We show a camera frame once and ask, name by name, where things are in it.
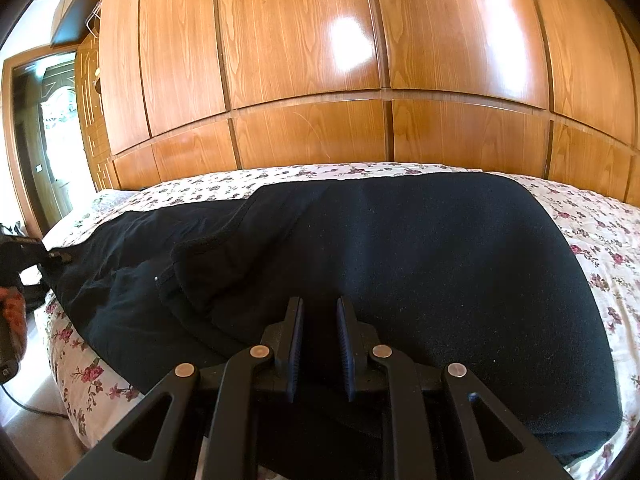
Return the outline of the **wooden bedroom door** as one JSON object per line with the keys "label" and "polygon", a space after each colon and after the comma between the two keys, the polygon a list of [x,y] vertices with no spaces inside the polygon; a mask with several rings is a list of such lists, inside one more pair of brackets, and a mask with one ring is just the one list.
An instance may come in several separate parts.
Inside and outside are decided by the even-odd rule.
{"label": "wooden bedroom door", "polygon": [[42,237],[96,195],[82,137],[76,46],[40,47],[2,66],[2,119],[26,232]]}

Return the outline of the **dark navy embroidered pant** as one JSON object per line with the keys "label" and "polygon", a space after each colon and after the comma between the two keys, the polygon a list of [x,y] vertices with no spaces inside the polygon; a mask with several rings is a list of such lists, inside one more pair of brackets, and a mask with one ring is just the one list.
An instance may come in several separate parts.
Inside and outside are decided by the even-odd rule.
{"label": "dark navy embroidered pant", "polygon": [[81,337],[150,390],[226,362],[285,315],[345,297],[422,364],[467,365],[560,460],[622,421],[596,302],[515,181],[477,172],[288,182],[245,200],[127,212],[44,271]]}

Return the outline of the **glossy wooden wardrobe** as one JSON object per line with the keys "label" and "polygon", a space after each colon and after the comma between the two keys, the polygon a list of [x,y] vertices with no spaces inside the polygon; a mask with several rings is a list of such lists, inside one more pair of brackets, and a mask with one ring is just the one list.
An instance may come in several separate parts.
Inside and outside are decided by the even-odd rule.
{"label": "glossy wooden wardrobe", "polygon": [[636,204],[639,43],[606,0],[98,0],[75,62],[99,188],[431,162]]}

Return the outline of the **floral quilted bedspread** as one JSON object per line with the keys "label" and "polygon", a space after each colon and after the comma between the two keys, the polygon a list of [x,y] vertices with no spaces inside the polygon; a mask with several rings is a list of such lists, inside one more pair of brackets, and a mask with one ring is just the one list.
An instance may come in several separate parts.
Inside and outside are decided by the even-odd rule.
{"label": "floral quilted bedspread", "polygon": [[[58,222],[44,238],[44,244],[49,248],[78,244],[102,223],[128,211],[206,200],[238,200],[262,185],[418,176],[444,169],[442,165],[416,162],[296,165],[213,172],[138,192],[105,190],[88,206]],[[529,176],[515,180],[541,203],[565,236],[587,278],[608,334],[623,422],[597,452],[567,469],[575,479],[601,479],[639,423],[639,211],[615,198],[568,184]],[[88,346],[53,294],[47,296],[35,318],[78,440],[90,448],[140,401],[140,393]]]}

